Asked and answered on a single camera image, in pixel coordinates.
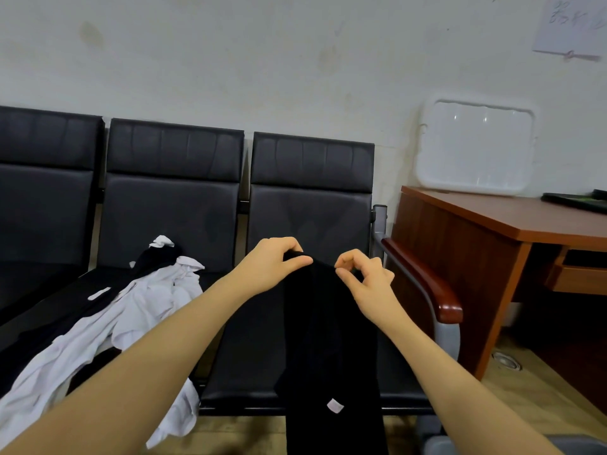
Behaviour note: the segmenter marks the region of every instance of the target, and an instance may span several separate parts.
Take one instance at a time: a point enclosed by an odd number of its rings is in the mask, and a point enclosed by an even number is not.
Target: desk surface
[[[607,251],[607,215],[539,198],[510,198],[402,187],[401,191],[517,241]]]

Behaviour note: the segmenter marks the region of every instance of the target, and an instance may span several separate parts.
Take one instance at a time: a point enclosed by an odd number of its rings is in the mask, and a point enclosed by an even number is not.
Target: hand
[[[247,292],[247,298],[273,288],[288,274],[313,262],[307,255],[283,261],[284,253],[290,249],[302,252],[293,237],[263,239],[232,270],[235,283]]]
[[[350,272],[353,268],[361,271],[363,282]],[[405,314],[390,287],[394,273],[383,268],[380,258],[368,258],[354,249],[339,256],[335,272],[348,286],[360,311],[380,329],[385,330]]]

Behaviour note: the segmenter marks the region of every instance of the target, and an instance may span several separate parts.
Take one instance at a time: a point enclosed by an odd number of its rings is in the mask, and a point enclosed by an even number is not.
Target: chair backrest
[[[208,271],[234,262],[244,132],[113,119],[98,266],[125,268],[158,235]]]
[[[367,253],[375,146],[255,133],[247,251],[262,238],[295,236],[303,250],[333,264]]]
[[[0,261],[87,265],[104,128],[0,106]]]

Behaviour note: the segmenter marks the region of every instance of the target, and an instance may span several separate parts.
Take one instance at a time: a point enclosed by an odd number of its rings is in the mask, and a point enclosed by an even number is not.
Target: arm
[[[249,298],[312,263],[295,238],[262,240],[228,275],[161,322],[24,431],[2,455],[132,454],[145,444],[213,337]]]
[[[335,266],[363,314],[413,369],[459,453],[561,453],[411,321],[390,288],[394,273],[382,268],[380,259],[354,250],[342,254]],[[350,273],[353,267],[362,271],[362,283]]]

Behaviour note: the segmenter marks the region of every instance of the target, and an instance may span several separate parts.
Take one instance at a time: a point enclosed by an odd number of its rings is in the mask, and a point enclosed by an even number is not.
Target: wooden armrest
[[[405,267],[425,289],[432,302],[436,320],[443,324],[461,323],[464,318],[463,310],[449,284],[392,238],[383,238],[381,242],[388,256]]]

